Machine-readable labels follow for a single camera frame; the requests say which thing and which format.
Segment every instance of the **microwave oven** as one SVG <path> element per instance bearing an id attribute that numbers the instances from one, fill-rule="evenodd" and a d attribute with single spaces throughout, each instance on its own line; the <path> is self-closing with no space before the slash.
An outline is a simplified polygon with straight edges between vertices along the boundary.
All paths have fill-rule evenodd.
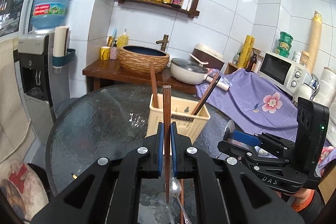
<path id="1" fill-rule="evenodd" d="M 290 96 L 294 95 L 300 85 L 312 80 L 305 66 L 273 52 L 265 53 L 258 74 Z"/>

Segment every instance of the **woven basin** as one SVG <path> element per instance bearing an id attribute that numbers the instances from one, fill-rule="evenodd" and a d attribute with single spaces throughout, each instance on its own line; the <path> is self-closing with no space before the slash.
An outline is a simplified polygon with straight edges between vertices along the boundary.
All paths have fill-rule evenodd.
<path id="1" fill-rule="evenodd" d="M 159 73 L 167 66 L 169 54 L 153 48 L 127 45 L 118 50 L 118 59 L 125 70 L 149 74 L 150 62 L 154 64 L 155 73 Z"/>

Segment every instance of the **bronze faucet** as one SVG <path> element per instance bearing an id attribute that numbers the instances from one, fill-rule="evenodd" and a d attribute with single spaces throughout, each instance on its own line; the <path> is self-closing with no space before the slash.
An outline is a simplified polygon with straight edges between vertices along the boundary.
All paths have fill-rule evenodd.
<path id="1" fill-rule="evenodd" d="M 161 45 L 161 50 L 162 51 L 166 51 L 166 47 L 167 47 L 167 44 L 168 44 L 168 37 L 169 37 L 169 35 L 167 35 L 167 34 L 165 34 L 165 35 L 163 35 L 163 39 L 162 40 L 158 40 L 156 43 L 157 44 L 162 44 Z"/>

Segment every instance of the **glass table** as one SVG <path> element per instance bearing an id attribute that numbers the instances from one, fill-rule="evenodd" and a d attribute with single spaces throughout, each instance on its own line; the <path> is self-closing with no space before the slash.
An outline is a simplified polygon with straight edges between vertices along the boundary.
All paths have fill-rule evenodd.
<path id="1" fill-rule="evenodd" d="M 172 90 L 172 96 L 196 100 L 187 93 Z M 116 160 L 142 146 L 147 131 L 150 85 L 114 85 L 96 90 L 77 99 L 56 120 L 46 149 L 46 169 L 54 195 L 80 175 L 100 157 Z M 220 154 L 217 144 L 228 116 L 206 105 L 210 120 L 194 146 L 211 157 Z M 164 175 L 157 180 L 143 179 L 140 193 L 138 223 L 168 224 L 167 216 L 157 201 L 164 191 Z M 193 224 L 197 223 L 193 180 L 184 180 L 184 207 Z M 180 209 L 174 199 L 170 207 L 175 223 L 180 222 Z"/>

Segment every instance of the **soap dispenser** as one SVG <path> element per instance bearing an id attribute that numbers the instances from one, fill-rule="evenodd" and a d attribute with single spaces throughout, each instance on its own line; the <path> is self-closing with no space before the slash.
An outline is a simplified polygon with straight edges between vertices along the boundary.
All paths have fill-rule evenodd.
<path id="1" fill-rule="evenodd" d="M 127 29 L 125 29 L 125 32 L 123 33 L 123 35 L 120 36 L 117 40 L 117 47 L 120 48 L 127 44 L 128 44 L 128 35 L 127 35 Z"/>

